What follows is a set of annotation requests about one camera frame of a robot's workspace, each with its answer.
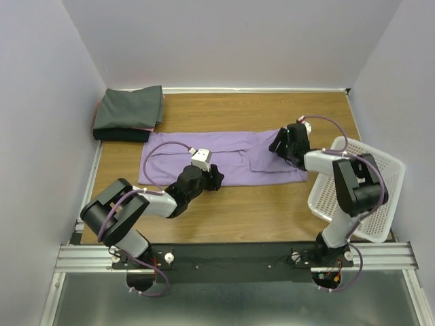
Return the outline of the purple t shirt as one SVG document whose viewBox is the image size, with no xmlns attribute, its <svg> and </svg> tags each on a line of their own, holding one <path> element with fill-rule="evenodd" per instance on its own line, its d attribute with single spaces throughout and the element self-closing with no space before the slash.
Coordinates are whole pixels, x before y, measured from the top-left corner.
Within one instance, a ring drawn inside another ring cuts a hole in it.
<svg viewBox="0 0 435 326">
<path fill-rule="evenodd" d="M 169 185 L 191 163 L 189 147 L 209 149 L 224 174 L 223 186 L 257 186 L 307 181 L 307 173 L 271 153 L 277 130 L 263 132 L 152 133 L 143 146 L 138 183 Z"/>
</svg>

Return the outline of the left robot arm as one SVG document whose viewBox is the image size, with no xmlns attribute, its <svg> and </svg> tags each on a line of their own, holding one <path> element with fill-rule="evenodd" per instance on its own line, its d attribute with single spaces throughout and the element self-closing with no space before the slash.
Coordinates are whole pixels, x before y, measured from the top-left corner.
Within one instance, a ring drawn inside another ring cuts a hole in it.
<svg viewBox="0 0 435 326">
<path fill-rule="evenodd" d="M 134 228 L 137 220 L 143 215 L 178 217 L 204 190 L 218 191 L 223 180 L 215 164 L 208 171 L 184 167 L 176 182 L 161 192 L 140 189 L 119 178 L 86 204 L 80 217 L 99 242 L 124 251 L 134 267 L 144 268 L 152 261 L 152 244 Z"/>
</svg>

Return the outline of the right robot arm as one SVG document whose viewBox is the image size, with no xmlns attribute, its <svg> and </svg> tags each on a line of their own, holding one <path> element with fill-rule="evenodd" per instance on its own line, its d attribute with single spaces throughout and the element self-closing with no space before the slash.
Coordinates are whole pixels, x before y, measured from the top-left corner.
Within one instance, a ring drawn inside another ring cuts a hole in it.
<svg viewBox="0 0 435 326">
<path fill-rule="evenodd" d="M 331 266 L 349 248 L 351 235 L 365 218 L 388 201 L 388 190 L 370 153 L 351 155 L 342 150 L 312 149 L 307 125 L 280 128 L 268 150 L 303 171 L 334 179 L 340 213 L 315 239 L 307 257 L 318 266 Z"/>
</svg>

